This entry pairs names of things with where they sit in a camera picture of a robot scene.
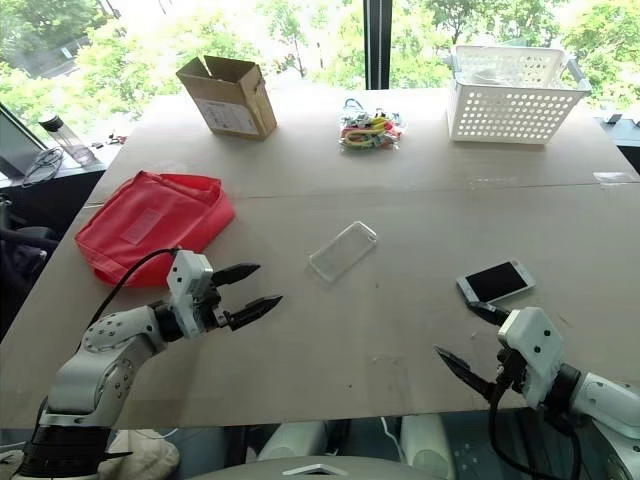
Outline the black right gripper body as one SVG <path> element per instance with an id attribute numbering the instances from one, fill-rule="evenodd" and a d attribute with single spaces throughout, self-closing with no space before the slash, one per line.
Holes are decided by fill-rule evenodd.
<path id="1" fill-rule="evenodd" d="M 522 394 L 527 377 L 526 359 L 510 347 L 502 347 L 497 354 L 497 359 L 500 369 L 494 395 L 502 395 L 509 389 Z"/>

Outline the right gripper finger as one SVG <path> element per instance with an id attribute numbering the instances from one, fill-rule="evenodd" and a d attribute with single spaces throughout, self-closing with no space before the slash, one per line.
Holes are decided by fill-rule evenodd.
<path id="1" fill-rule="evenodd" d="M 466 307 L 472 313 L 491 325 L 502 326 L 510 315 L 510 311 L 486 302 L 470 301 Z"/>
<path id="2" fill-rule="evenodd" d="M 492 399 L 496 386 L 494 382 L 481 378 L 471 370 L 465 360 L 449 350 L 437 345 L 434 346 L 434 350 L 458 379 L 480 394 L 485 400 L 490 401 Z"/>

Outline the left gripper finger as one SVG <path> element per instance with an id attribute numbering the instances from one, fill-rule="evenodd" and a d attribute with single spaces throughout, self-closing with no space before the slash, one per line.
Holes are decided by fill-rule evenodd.
<path id="1" fill-rule="evenodd" d="M 216 287 L 231 285 L 247 278 L 259 268 L 260 265 L 255 263 L 240 263 L 232 265 L 215 271 L 212 274 L 212 283 Z"/>
<path id="2" fill-rule="evenodd" d="M 227 321 L 232 331 L 239 330 L 265 316 L 282 300 L 281 295 L 261 297 L 233 313 L 227 313 Z"/>

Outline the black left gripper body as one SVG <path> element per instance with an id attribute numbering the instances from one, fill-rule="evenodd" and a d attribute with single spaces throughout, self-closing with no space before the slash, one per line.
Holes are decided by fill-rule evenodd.
<path id="1" fill-rule="evenodd" d="M 197 296 L 197 320 L 205 331 L 230 326 L 230 314 L 221 306 L 221 295 L 211 282 Z"/>

